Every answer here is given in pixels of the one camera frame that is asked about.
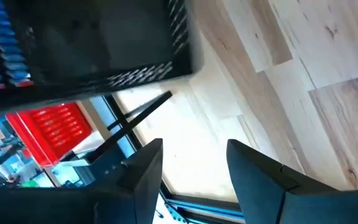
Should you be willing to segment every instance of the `floor plank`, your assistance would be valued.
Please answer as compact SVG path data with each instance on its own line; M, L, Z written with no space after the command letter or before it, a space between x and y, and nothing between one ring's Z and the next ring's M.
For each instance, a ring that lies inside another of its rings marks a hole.
M358 79L310 92L347 181L358 189Z
M292 59L267 0L223 0L257 72Z
M230 138L337 189L358 189L358 1L189 5L201 69L115 94L131 110L173 92L135 130L143 143L164 138L170 190L235 202Z
M338 158L308 94L314 86L300 60L266 71L305 154L306 175L337 189L349 188Z

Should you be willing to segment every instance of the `black stand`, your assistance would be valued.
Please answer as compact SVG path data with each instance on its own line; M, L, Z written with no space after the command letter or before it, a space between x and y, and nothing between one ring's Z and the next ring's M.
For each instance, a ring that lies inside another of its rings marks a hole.
M162 158L162 139L154 139L86 187L0 188L0 223L150 224Z
M153 113L158 107L163 105L169 98L171 98L172 92L167 91L160 96L150 100L149 102L139 106L138 108L124 114L123 117L119 118L117 121L110 124L107 129L110 131L117 125L124 123L125 125L115 134L113 134L109 139L107 139L102 145L100 145L94 151L87 153L84 157L80 159L74 159L76 154L74 152L69 153L66 157L61 160L64 166L89 166L94 163L98 158L100 158L106 151L113 148L117 144L118 140L127 135L132 131L140 122L142 122L148 115ZM126 119L138 115L132 119L130 122L126 123Z

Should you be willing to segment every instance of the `black metal rack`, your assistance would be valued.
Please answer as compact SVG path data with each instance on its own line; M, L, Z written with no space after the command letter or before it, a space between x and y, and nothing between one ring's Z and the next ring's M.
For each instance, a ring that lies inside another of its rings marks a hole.
M122 7L108 5L107 2ZM137 8L137 14L132 16L139 17L138 21L147 20L151 14L158 14L160 17L151 17L151 22L146 24L150 27L116 26L116 33L112 34L107 31L111 29L105 27L106 24L114 23L113 19L127 21L126 14L121 13L122 17L118 18L106 15L114 14L112 8L115 12L127 10L129 7L121 5L123 2L132 3L131 8ZM0 1L0 6L3 6L9 15L9 22L18 40L17 44L34 82L33 86L18 88L14 82L5 78L6 88L0 90L0 112L105 95L191 74L190 35L185 1L151 2L153 3L146 4L140 0ZM116 42L128 37L127 35L122 35L121 39L113 43L108 41L112 37L120 36L117 33L132 34L128 29L142 29L139 33L144 37L131 42L141 42L138 50L129 49L126 53L126 49L117 48ZM130 63L132 58L136 59L135 52L150 50L147 43L158 46L158 43L154 43L153 37L159 42L168 43L168 47L162 47L162 56L143 54L141 59L137 59L139 64ZM70 58L76 54L80 54L82 58ZM114 63L111 59L119 58L118 56L125 57L126 60ZM0 75L8 78L8 71L4 65L6 63L0 52Z

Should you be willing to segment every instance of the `light-colored floor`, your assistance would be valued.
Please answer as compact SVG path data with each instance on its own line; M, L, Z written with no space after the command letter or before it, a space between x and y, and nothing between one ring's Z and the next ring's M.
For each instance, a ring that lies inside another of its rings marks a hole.
M163 138L171 190L236 201L230 138L337 189L358 189L358 1L189 2L202 70L116 95L131 110L174 93L137 128L144 143Z

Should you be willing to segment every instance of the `red container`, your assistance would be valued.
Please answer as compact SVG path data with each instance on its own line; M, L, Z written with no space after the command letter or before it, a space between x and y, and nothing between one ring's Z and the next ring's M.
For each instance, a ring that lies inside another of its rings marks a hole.
M75 103L21 111L8 114L6 118L42 167L58 164L64 155L92 133Z

